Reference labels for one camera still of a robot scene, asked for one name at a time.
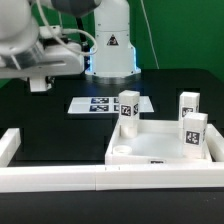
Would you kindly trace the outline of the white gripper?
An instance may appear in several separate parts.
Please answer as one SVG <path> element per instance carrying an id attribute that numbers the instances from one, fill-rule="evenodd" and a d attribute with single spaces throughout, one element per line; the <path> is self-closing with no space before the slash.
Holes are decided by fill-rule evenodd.
<path id="1" fill-rule="evenodd" d="M 74 54 L 62 46 L 48 46 L 42 61 L 23 70 L 0 67 L 0 79 L 33 76 L 62 76 L 80 74 L 84 71 L 84 57 Z"/>

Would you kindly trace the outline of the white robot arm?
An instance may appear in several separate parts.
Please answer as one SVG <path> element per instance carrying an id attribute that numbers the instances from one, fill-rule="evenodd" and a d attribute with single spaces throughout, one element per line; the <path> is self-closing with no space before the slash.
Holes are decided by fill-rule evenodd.
<path id="1" fill-rule="evenodd" d="M 92 13 L 95 33 L 51 25 L 46 8 L 76 18 Z M 141 73 L 136 59 L 127 0 L 0 0 L 0 79 L 125 79 Z"/>

